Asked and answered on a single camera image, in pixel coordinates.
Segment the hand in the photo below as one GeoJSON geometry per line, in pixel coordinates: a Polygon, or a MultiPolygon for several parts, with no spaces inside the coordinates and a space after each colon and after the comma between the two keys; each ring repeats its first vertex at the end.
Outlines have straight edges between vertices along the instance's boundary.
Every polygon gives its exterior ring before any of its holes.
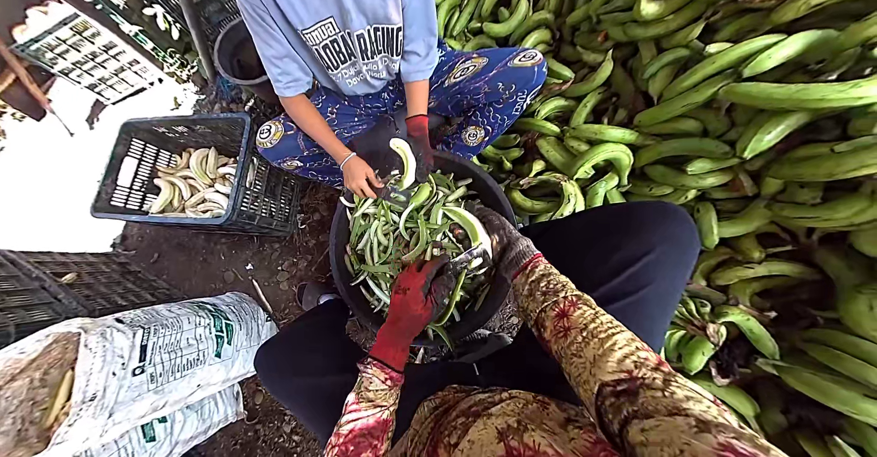
{"type": "Polygon", "coordinates": [[[497,276],[511,282],[518,276],[518,272],[524,264],[539,255],[539,250],[536,249],[530,238],[525,238],[515,226],[497,212],[471,203],[466,205],[466,210],[478,217],[481,225],[490,235],[493,263],[497,276]]]}
{"type": "Polygon", "coordinates": [[[417,159],[414,177],[418,183],[425,183],[435,164],[433,148],[430,146],[430,118],[427,115],[411,116],[405,118],[405,126],[408,128],[411,151],[417,159]]]}
{"type": "Polygon", "coordinates": [[[377,198],[369,183],[376,188],[383,187],[371,166],[359,156],[353,156],[344,164],[344,186],[360,198],[377,198]]]}
{"type": "Polygon", "coordinates": [[[387,321],[378,330],[369,355],[397,371],[405,368],[411,342],[438,316],[441,296],[450,292],[445,282],[433,282],[447,262],[447,255],[428,262],[418,260],[396,276],[387,321]]]}

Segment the printed text on t-shirt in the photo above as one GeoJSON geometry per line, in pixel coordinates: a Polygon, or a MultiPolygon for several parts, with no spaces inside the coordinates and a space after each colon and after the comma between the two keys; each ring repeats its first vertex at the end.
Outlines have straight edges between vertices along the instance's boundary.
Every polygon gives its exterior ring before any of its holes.
{"type": "Polygon", "coordinates": [[[391,79],[399,71],[401,25],[341,30],[335,18],[329,17],[302,29],[300,34],[336,82],[344,81],[352,86],[366,75],[391,79]]]}

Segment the black bucket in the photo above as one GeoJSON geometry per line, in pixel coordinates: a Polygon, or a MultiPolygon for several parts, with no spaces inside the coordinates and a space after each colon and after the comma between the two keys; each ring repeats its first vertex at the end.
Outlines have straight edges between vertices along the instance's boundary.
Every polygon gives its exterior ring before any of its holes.
{"type": "MultiPolygon", "coordinates": [[[[472,178],[472,182],[466,186],[478,192],[481,203],[485,207],[492,208],[498,212],[508,219],[510,223],[515,223],[515,214],[511,209],[509,199],[506,198],[502,188],[499,187],[487,172],[481,170],[471,161],[450,152],[436,152],[435,167],[436,169],[441,169],[444,174],[453,172],[454,177],[458,179],[472,178]]],[[[345,198],[352,200],[351,193],[346,192],[345,198]]],[[[359,321],[367,325],[368,328],[377,331],[383,324],[384,317],[372,310],[371,304],[362,294],[362,291],[359,290],[359,286],[350,285],[354,277],[344,265],[345,246],[350,240],[350,226],[345,210],[346,207],[339,202],[335,208],[332,231],[329,234],[329,259],[332,262],[335,285],[359,321]]],[[[509,286],[508,282],[501,286],[494,283],[481,303],[480,308],[477,310],[467,309],[461,311],[460,321],[447,326],[448,337],[457,341],[487,324],[488,320],[497,313],[502,303],[505,302],[505,297],[509,294],[509,286]]],[[[414,339],[414,345],[441,344],[442,340],[439,336],[430,340],[424,333],[421,333],[414,339]]]]}
{"type": "Polygon", "coordinates": [[[280,103],[243,19],[236,19],[219,34],[213,63],[227,80],[252,90],[265,102],[280,103]]]}

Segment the dirt ground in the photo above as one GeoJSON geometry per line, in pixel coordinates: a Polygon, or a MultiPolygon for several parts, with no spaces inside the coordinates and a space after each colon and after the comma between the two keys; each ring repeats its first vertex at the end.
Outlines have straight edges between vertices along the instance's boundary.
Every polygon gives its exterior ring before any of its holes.
{"type": "MultiPolygon", "coordinates": [[[[192,232],[129,224],[119,243],[128,259],[189,297],[242,291],[258,298],[255,279],[274,311],[278,326],[301,314],[296,284],[330,281],[329,227],[338,192],[322,185],[302,189],[300,229],[289,238],[263,238],[192,232]]],[[[361,338],[368,332],[351,322],[361,338]]],[[[210,456],[265,455],[311,457],[321,454],[306,430],[259,384],[242,384],[246,419],[226,426],[196,451],[210,456]]]]}

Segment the navy pants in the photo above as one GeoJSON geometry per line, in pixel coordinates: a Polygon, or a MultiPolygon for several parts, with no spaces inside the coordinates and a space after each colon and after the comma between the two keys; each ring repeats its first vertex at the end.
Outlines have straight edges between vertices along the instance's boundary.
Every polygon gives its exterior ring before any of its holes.
{"type": "MultiPolygon", "coordinates": [[[[461,117],[437,149],[466,159],[481,152],[521,115],[539,93],[545,62],[536,49],[490,48],[474,52],[438,46],[438,65],[430,78],[429,110],[461,117]]],[[[405,106],[400,80],[380,92],[345,96],[324,87],[311,102],[342,143],[375,126],[382,115],[405,106]]],[[[344,186],[332,157],[293,123],[286,113],[259,128],[256,145],[265,159],[287,171],[330,186],[344,186]]]]}
{"type": "MultiPolygon", "coordinates": [[[[552,265],[653,350],[664,344],[694,268],[700,239],[688,213],[666,202],[603,205],[522,229],[552,265]]],[[[341,300],[313,308],[256,353],[262,385],[322,443],[329,440],[366,352],[347,337],[341,300]]],[[[506,387],[580,404],[560,365],[526,326],[511,345],[474,365],[409,364],[396,411],[394,442],[420,403],[449,385],[506,387]]]]}

